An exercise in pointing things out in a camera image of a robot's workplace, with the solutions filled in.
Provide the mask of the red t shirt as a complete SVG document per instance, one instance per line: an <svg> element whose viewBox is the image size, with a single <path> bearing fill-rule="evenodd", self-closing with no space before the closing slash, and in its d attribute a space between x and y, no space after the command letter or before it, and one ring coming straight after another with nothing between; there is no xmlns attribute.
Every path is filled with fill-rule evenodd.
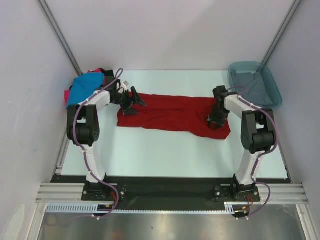
<svg viewBox="0 0 320 240"><path fill-rule="evenodd" d="M188 97L145 94L140 95L147 106L135 104L137 115L117 113L117 126L144 128L191 134L215 140L225 140L231 133L229 123L217 127L207 119L216 103L213 97Z"/></svg>

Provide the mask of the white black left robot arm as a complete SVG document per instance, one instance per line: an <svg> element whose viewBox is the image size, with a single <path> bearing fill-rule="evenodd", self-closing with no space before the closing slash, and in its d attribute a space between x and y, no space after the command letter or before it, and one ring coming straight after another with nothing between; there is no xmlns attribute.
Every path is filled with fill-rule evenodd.
<svg viewBox="0 0 320 240"><path fill-rule="evenodd" d="M106 171L94 144L100 137L98 112L109 104L119 105L124 115L137 115L134 105L146 107L147 104L137 93L135 87L127 88L117 76L105 76L96 86L87 85L88 75L74 80L69 99L81 90L86 96L83 100L68 103L67 137L81 152L87 170L82 200L106 200L116 194L116 188L106 183Z"/></svg>

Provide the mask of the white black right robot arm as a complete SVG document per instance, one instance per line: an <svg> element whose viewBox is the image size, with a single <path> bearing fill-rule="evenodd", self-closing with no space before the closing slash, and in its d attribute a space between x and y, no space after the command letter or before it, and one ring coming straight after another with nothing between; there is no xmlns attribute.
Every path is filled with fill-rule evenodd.
<svg viewBox="0 0 320 240"><path fill-rule="evenodd" d="M270 108L260 108L225 86L213 89L215 104L207 118L208 126L222 128L229 113L241 120L240 140L244 148L242 160L229 186L214 188L217 202L259 201L256 175L263 157L278 146L274 114Z"/></svg>

